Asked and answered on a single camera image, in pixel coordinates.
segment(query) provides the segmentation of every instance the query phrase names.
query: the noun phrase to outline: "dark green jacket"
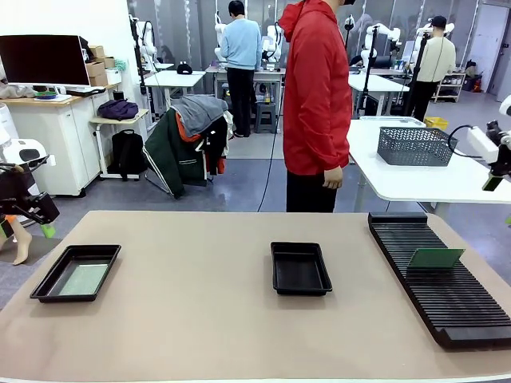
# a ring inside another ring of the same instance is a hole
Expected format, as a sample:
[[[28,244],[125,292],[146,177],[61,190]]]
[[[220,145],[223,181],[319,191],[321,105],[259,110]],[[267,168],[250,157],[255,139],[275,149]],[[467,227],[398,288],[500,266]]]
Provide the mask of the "dark green jacket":
[[[148,166],[166,184],[175,198],[184,194],[183,185],[206,186],[207,174],[201,140],[184,142],[179,134],[176,111],[170,108],[145,142]]]

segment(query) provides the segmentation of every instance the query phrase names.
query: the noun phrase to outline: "black plastic tray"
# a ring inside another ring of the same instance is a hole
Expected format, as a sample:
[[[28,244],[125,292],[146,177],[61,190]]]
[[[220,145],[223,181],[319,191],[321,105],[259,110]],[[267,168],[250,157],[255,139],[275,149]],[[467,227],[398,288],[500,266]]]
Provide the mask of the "black plastic tray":
[[[427,221],[422,213],[369,214],[370,232],[434,340],[447,349],[510,347],[511,319],[460,261],[408,267],[418,248],[447,248]]]
[[[92,302],[120,250],[120,245],[68,246],[30,297],[43,303]]]
[[[321,296],[332,291],[317,243],[273,242],[273,288],[281,295]]]

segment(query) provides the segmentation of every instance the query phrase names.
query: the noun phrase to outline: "cardboard box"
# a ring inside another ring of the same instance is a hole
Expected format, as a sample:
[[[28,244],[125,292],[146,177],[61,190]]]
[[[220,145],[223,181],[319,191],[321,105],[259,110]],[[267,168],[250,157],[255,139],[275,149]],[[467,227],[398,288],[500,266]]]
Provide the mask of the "cardboard box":
[[[90,50],[93,51],[94,57],[104,57],[106,56],[105,50],[103,49],[103,45],[89,45]]]
[[[106,86],[109,84],[109,80],[106,73],[100,74],[99,76],[89,77],[90,86]]]
[[[115,58],[113,57],[96,57],[95,62],[102,62],[105,64],[105,68],[115,68]]]
[[[85,64],[85,67],[87,68],[87,74],[89,77],[100,76],[102,74],[106,75],[105,64],[102,62],[90,62]]]

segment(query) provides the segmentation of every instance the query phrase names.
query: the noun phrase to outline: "black cap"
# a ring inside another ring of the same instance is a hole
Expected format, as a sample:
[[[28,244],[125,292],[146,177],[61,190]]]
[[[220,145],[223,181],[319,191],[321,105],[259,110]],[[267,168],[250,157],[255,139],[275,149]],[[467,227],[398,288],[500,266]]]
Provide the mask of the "black cap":
[[[447,26],[447,19],[443,16],[435,16],[431,22],[431,26],[435,26],[444,30]]]

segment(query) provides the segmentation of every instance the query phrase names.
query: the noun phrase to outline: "red jacket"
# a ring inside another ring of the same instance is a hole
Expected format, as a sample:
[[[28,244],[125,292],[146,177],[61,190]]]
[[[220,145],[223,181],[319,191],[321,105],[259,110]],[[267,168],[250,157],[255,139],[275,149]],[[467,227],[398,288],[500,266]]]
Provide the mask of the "red jacket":
[[[284,96],[284,158],[299,176],[348,165],[353,102],[344,40],[322,0],[286,7],[279,20],[291,42]]]

